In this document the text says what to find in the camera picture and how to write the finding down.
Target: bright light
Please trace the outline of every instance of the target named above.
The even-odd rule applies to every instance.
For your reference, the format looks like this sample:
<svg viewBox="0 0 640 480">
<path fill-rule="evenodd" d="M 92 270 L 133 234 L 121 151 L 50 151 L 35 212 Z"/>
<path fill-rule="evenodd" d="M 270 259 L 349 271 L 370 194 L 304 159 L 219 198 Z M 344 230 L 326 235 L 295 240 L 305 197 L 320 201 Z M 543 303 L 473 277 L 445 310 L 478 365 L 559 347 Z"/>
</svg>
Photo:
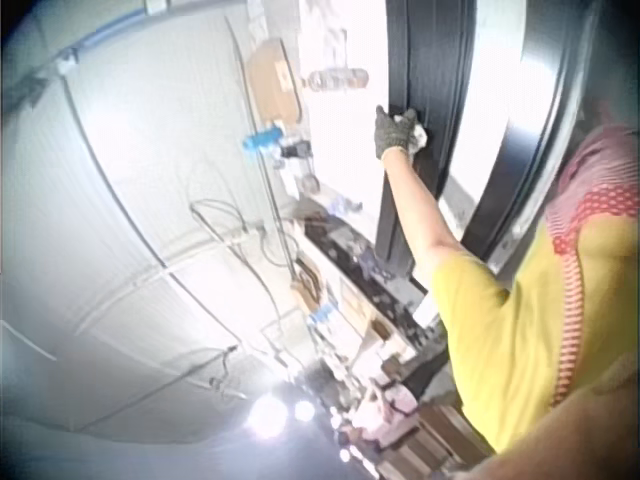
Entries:
<svg viewBox="0 0 640 480">
<path fill-rule="evenodd" d="M 362 466 L 367 469 L 367 472 L 369 472 L 373 478 L 380 478 L 380 474 L 376 470 L 375 465 L 366 458 L 362 461 Z"/>
<path fill-rule="evenodd" d="M 342 460 L 344 463 L 347 463 L 349 460 L 351 460 L 351 454 L 349 453 L 349 450 L 345 450 L 344 448 L 340 450 L 340 460 Z"/>
<path fill-rule="evenodd" d="M 301 402 L 296 403 L 295 414 L 297 420 L 301 422 L 309 422 L 316 414 L 316 408 L 311 402 L 302 400 Z"/>
<path fill-rule="evenodd" d="M 331 417 L 331 426 L 334 430 L 337 430 L 342 425 L 342 417 L 340 415 L 334 415 Z"/>
<path fill-rule="evenodd" d="M 358 450 L 354 445 L 351 445 L 349 447 L 349 453 L 351 453 L 351 455 L 353 455 L 358 460 L 362 460 L 364 458 L 360 450 Z"/>
<path fill-rule="evenodd" d="M 280 435 L 287 423 L 287 407 L 272 395 L 256 400 L 249 414 L 248 425 L 262 439 Z"/>
</svg>

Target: gray glove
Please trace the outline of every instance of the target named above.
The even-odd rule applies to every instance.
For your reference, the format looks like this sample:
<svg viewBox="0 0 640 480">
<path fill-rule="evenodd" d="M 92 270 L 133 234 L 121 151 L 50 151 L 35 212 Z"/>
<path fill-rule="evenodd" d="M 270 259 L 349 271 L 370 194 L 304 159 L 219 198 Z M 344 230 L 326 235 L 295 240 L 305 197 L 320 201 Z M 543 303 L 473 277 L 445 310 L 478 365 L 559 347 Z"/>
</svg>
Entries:
<svg viewBox="0 0 640 480">
<path fill-rule="evenodd" d="M 384 113 L 384 109 L 378 105 L 376 108 L 376 157 L 382 158 L 382 154 L 391 147 L 400 147 L 409 150 L 409 138 L 413 133 L 413 128 L 417 120 L 416 111 L 410 108 L 396 122 L 389 115 Z"/>
</svg>

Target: metal rod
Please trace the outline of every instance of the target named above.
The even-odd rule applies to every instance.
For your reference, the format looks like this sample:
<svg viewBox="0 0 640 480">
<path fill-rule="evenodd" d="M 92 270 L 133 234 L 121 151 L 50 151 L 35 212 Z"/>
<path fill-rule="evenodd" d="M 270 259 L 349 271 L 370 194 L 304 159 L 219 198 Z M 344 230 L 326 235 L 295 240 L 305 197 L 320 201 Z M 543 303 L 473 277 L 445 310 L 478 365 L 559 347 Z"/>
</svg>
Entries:
<svg viewBox="0 0 640 480">
<path fill-rule="evenodd" d="M 229 22 L 229 19 L 227 17 L 224 17 L 224 20 L 227 23 L 229 35 L 231 35 L 231 40 L 233 43 L 233 53 L 236 57 L 236 61 L 238 63 L 238 67 L 240 70 L 240 77 L 242 80 L 242 87 L 243 87 L 243 94 L 244 94 L 244 102 L 245 102 L 245 107 L 247 109 L 247 116 L 249 117 L 252 133 L 255 134 L 258 131 L 258 126 L 256 123 L 255 115 L 253 114 L 253 110 L 251 109 L 251 96 L 249 95 L 247 73 L 245 71 L 244 62 L 242 60 L 242 51 L 240 50 L 240 44 L 238 43 L 238 38 L 236 37 L 233 31 L 231 22 Z M 296 280 L 297 279 L 296 270 L 293 265 L 293 259 L 291 256 L 291 252 L 289 251 L 289 245 L 287 244 L 287 239 L 284 235 L 284 225 L 282 223 L 280 210 L 278 209 L 278 204 L 276 202 L 276 198 L 273 193 L 273 186 L 271 185 L 271 180 L 269 179 L 269 172 L 267 170 L 267 165 L 266 165 L 266 162 L 264 161 L 264 156 L 260 151 L 257 152 L 257 157 L 258 157 L 258 166 L 260 167 L 260 175 L 262 177 L 262 183 L 265 187 L 265 190 L 267 191 L 267 198 L 269 200 L 271 215 L 273 217 L 273 221 L 276 224 L 276 230 L 278 232 L 280 245 L 282 246 L 282 251 L 284 252 L 287 268 L 289 270 L 289 274 L 291 275 L 291 280 Z"/>
</svg>

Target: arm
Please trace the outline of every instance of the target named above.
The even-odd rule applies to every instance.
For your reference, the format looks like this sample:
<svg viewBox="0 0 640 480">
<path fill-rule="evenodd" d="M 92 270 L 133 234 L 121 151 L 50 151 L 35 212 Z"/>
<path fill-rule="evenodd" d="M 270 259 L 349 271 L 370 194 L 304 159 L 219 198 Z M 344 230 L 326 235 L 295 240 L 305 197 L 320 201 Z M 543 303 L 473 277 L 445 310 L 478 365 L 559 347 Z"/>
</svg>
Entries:
<svg viewBox="0 0 640 480">
<path fill-rule="evenodd" d="M 449 230 L 436 199 L 409 163 L 406 151 L 391 148 L 382 162 L 420 280 L 429 284 L 436 267 L 448 255 L 464 250 Z"/>
<path fill-rule="evenodd" d="M 407 148 L 416 114 L 395 122 L 381 107 L 376 110 L 376 154 L 382 160 L 400 223 L 416 261 L 420 280 L 430 283 L 435 268 L 449 254 L 464 251 L 447 226 L 431 192 L 413 170 Z"/>
</svg>

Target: pink object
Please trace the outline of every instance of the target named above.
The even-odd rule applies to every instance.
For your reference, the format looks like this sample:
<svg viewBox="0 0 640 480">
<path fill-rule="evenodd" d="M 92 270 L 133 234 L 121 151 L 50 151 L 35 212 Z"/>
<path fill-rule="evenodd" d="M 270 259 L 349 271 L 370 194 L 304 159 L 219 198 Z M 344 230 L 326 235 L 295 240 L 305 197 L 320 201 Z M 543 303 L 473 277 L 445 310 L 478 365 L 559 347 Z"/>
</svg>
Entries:
<svg viewBox="0 0 640 480">
<path fill-rule="evenodd" d="M 584 286 L 578 259 L 580 229 L 596 214 L 637 218 L 638 151 L 634 132 L 607 125 L 592 132 L 560 177 L 558 194 L 545 219 L 556 255 L 562 258 L 565 284 L 560 363 L 551 405 L 562 402 L 571 387 L 583 334 Z"/>
</svg>

